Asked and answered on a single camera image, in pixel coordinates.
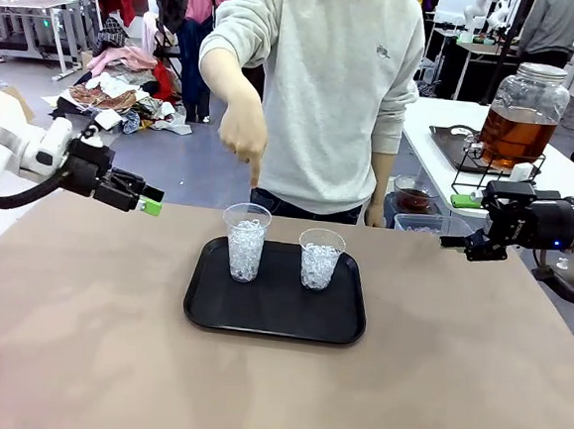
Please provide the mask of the person's left hand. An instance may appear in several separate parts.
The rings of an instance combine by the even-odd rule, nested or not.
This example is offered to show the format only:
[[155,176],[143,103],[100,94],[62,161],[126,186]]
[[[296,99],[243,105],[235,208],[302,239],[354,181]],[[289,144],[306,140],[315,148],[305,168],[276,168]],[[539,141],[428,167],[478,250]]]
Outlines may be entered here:
[[367,227],[385,228],[384,203],[371,201],[365,209],[364,223]]

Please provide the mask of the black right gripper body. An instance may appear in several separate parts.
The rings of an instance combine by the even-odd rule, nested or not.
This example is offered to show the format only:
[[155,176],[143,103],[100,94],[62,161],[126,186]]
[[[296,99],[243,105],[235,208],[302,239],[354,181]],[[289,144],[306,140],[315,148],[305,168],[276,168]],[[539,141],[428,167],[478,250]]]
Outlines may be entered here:
[[569,250],[574,243],[574,206],[553,190],[535,190],[529,205],[489,203],[487,237],[503,246]]

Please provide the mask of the person's right hand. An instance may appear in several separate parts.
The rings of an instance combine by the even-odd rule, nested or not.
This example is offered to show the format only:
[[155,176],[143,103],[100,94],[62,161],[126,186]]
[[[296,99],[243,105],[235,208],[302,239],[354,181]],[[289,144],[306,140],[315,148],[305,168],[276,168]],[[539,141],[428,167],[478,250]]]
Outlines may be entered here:
[[261,163],[267,147],[268,131],[261,99],[258,96],[237,97],[227,104],[219,127],[220,140],[250,167],[250,186],[259,184]]

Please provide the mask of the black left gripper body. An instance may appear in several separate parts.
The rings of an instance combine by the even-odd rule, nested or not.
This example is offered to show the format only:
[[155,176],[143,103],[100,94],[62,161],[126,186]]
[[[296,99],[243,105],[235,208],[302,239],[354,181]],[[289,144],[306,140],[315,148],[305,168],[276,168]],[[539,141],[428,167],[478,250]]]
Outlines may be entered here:
[[62,189],[90,197],[112,168],[115,153],[106,146],[91,146],[74,138],[67,147]]

